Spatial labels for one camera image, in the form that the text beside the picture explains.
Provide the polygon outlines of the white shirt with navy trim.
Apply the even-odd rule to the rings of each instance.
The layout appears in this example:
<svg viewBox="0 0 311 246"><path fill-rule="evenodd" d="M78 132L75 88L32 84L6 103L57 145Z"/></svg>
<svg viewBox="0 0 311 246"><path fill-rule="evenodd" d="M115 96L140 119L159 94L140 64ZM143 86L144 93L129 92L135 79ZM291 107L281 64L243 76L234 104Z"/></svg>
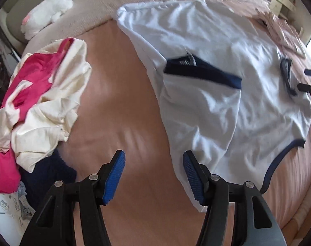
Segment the white shirt with navy trim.
<svg viewBox="0 0 311 246"><path fill-rule="evenodd" d="M263 31L208 0L131 3L115 15L154 89L174 172L200 212L183 154L227 182L261 193L282 159L305 144L311 100Z"/></svg>

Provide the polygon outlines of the left beige pillow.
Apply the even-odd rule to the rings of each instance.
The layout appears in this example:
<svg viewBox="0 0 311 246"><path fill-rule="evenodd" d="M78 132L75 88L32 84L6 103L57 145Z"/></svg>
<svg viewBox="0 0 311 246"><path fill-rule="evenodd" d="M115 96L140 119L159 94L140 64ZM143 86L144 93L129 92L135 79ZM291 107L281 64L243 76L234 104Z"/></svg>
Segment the left beige pillow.
<svg viewBox="0 0 311 246"><path fill-rule="evenodd" d="M23 54L34 53L58 39L77 38L110 20L122 5L147 1L166 0L74 0L73 7L59 20L45 27L28 42Z"/></svg>

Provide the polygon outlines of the cream and magenta garment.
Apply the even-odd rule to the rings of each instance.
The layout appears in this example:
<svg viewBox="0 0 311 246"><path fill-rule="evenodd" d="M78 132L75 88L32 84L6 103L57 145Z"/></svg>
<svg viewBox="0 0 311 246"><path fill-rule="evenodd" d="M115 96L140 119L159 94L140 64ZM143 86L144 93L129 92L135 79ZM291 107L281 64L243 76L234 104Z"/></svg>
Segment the cream and magenta garment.
<svg viewBox="0 0 311 246"><path fill-rule="evenodd" d="M55 41L16 66L0 108L0 193L17 191L19 169L32 173L66 142L91 76L87 44Z"/></svg>

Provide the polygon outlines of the white patterned cloth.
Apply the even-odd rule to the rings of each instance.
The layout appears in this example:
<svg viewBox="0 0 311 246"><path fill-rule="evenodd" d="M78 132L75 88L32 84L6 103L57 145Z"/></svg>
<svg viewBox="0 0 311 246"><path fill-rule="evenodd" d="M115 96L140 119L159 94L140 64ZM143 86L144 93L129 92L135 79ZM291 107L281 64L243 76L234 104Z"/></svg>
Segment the white patterned cloth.
<svg viewBox="0 0 311 246"><path fill-rule="evenodd" d="M22 181L19 183L17 192L0 194L0 206L6 215L11 216L15 220L21 236L24 234L35 213L35 209L29 205L26 195L26 188Z"/></svg>

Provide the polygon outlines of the navy blue garment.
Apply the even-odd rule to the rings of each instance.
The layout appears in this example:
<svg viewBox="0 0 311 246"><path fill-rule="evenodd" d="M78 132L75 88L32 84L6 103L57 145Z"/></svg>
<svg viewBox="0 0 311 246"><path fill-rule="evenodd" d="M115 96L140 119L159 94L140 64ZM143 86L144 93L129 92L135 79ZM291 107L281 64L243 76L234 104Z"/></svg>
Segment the navy blue garment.
<svg viewBox="0 0 311 246"><path fill-rule="evenodd" d="M69 167L61 158L57 149L51 156L37 162L30 173L22 167L19 168L21 181L26 188L26 198L29 205L37 210L50 187L58 180L65 184L74 183L76 170Z"/></svg>

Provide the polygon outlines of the white plush toy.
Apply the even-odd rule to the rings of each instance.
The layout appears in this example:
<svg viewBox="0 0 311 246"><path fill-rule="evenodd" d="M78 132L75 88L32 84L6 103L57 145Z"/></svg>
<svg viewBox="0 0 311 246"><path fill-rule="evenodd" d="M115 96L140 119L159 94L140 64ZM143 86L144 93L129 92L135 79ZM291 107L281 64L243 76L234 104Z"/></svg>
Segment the white plush toy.
<svg viewBox="0 0 311 246"><path fill-rule="evenodd" d="M31 40L42 29L56 22L73 7L73 0L44 0L34 7L23 19L21 32L26 40Z"/></svg>

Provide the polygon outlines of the folded pink cat pajamas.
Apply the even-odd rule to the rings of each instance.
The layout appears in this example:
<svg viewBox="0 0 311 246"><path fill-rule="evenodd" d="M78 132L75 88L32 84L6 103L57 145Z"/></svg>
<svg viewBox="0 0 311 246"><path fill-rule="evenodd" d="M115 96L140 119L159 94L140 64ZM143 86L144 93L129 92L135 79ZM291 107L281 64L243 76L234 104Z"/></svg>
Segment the folded pink cat pajamas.
<svg viewBox="0 0 311 246"><path fill-rule="evenodd" d="M280 19L272 12L261 12L258 9L256 9L256 12L257 14L254 18L265 24L271 38L276 43L289 49L299 57L306 58L305 50L297 31L285 19Z"/></svg>

